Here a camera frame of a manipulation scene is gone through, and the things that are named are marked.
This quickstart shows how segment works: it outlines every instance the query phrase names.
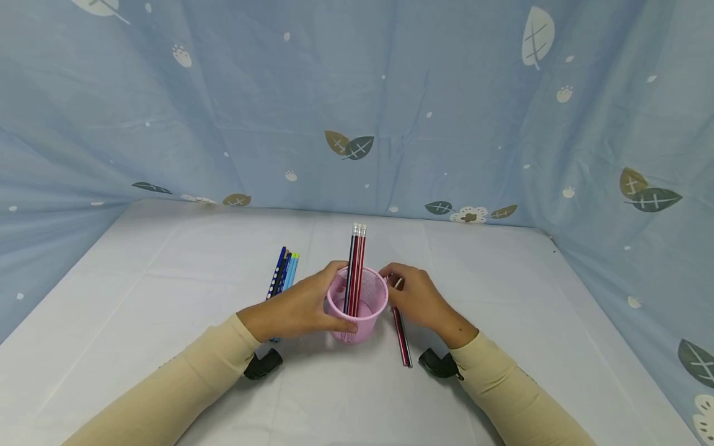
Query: beige sleeve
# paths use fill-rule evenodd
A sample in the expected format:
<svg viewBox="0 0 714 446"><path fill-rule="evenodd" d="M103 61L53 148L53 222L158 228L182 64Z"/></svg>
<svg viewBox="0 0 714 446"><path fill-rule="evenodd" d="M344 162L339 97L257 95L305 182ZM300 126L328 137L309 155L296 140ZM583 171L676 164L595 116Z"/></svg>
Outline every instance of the beige sleeve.
<svg viewBox="0 0 714 446"><path fill-rule="evenodd" d="M573 417L483 333L451 355L463 376L463 388L507 446L595 444Z"/></svg>
<svg viewBox="0 0 714 446"><path fill-rule="evenodd" d="M170 446L238 381L260 343L233 314L89 420L63 446Z"/></svg>

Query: white dot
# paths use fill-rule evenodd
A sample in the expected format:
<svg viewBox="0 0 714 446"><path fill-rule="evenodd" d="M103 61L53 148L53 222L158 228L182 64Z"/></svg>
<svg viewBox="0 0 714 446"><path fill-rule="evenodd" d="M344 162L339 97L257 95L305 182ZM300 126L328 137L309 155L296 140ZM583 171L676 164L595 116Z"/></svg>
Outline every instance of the white dot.
<svg viewBox="0 0 714 446"><path fill-rule="evenodd" d="M629 304L630 307L632 308L639 308L642 306L640 303L640 300L637 298L634 298L633 296L628 296L627 297L627 303Z"/></svg>

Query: blue curtain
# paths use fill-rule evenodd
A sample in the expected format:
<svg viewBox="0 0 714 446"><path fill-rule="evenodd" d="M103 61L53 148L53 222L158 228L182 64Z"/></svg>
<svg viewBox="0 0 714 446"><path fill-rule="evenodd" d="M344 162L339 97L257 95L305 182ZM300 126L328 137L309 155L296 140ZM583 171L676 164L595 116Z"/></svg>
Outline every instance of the blue curtain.
<svg viewBox="0 0 714 446"><path fill-rule="evenodd" d="M530 226L712 445L713 21L709 0L6 0L0 340L142 198Z"/></svg>

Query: black clamp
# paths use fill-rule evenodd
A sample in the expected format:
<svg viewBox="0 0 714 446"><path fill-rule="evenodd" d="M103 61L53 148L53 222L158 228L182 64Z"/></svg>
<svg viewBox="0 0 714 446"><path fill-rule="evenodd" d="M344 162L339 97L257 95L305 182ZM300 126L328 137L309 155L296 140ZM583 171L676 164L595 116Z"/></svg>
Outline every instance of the black clamp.
<svg viewBox="0 0 714 446"><path fill-rule="evenodd" d="M282 363L283 357L274 348L271 348L262 359L258 359L258 356L254 355L246 371L243 372L243 376L251 381L257 381L268 376Z"/></svg>
<svg viewBox="0 0 714 446"><path fill-rule="evenodd" d="M449 378L454 375L463 381L463 376L458 371L456 361L451 357L451 353L446 353L446 356L439 358L434 350L428 348L419 357L419 364L427 371L427 373L436 378Z"/></svg>

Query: mesh pencil holder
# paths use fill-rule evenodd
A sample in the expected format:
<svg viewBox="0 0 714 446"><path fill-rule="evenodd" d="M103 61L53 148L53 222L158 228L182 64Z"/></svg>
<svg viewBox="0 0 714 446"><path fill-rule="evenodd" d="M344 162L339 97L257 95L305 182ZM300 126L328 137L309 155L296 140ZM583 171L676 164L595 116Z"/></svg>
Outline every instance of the mesh pencil holder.
<svg viewBox="0 0 714 446"><path fill-rule="evenodd" d="M357 333L331 332L335 339L345 344L359 344L369 338L374 330L379 313L387 306L387 282L370 268L362 268L362 288L360 289L359 317L353 318L342 312L347 285L347 268L341 269L327 290L327 313L336 318L351 320L357 324Z"/></svg>

